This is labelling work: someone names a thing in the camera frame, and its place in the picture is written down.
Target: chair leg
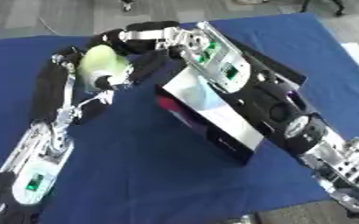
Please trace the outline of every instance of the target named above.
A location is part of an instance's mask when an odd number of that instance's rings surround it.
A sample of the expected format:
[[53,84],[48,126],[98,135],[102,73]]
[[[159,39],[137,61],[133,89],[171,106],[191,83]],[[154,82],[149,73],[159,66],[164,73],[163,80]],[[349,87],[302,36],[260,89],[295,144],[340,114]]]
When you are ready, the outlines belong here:
[[343,15],[343,11],[344,11],[344,5],[343,2],[341,0],[332,0],[332,2],[334,2],[335,4],[337,4],[337,6],[339,7],[339,9],[336,11],[335,15],[337,17],[342,16]]
[[304,0],[304,3],[302,4],[302,9],[300,10],[300,12],[306,12],[307,11],[307,6],[309,5],[310,0]]

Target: blue table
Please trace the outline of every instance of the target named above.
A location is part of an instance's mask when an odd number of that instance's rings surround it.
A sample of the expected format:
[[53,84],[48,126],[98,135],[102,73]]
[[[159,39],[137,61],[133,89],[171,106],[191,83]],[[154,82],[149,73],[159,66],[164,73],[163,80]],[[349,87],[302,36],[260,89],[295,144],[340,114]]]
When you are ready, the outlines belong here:
[[[303,94],[345,137],[359,136],[359,67],[312,15],[212,24],[307,75]],[[39,69],[55,50],[86,40],[0,40],[0,164],[27,128]],[[156,105],[153,82],[118,94],[102,116],[71,129],[76,149],[43,223],[211,223],[327,199],[308,169],[267,141],[246,167],[221,159]]]

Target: wire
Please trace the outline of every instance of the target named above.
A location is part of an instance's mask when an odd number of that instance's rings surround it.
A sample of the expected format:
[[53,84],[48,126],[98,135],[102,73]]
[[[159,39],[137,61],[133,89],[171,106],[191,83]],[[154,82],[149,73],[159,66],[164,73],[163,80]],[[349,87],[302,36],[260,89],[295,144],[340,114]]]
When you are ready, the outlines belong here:
[[51,32],[54,35],[63,36],[59,34],[57,31],[55,31],[52,27],[50,27],[50,25],[42,17],[38,17],[38,19],[49,32]]

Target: robotic hand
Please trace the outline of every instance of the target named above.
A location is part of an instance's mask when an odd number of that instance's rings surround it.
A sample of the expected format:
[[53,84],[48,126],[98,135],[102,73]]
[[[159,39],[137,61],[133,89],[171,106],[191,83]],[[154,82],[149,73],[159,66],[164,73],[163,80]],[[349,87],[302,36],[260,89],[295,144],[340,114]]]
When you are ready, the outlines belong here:
[[89,119],[86,112],[110,104],[112,91],[76,101],[77,67],[83,52],[55,53],[39,74],[32,99],[31,127],[0,168],[0,223],[37,223],[74,142],[67,128]]

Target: gray carpet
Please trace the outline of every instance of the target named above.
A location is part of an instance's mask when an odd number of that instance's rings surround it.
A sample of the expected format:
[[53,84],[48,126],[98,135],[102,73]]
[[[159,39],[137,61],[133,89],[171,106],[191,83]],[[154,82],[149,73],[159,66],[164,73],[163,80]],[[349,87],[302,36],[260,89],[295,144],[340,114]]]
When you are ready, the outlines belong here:
[[[0,39],[39,34],[90,35],[147,20],[193,22],[293,13],[300,0],[238,5],[231,0],[135,0],[124,13],[117,0],[0,0]],[[347,15],[334,17],[330,0],[313,0],[309,11],[341,42],[359,43],[359,0],[346,0]],[[263,224],[349,224],[331,201],[261,213]]]

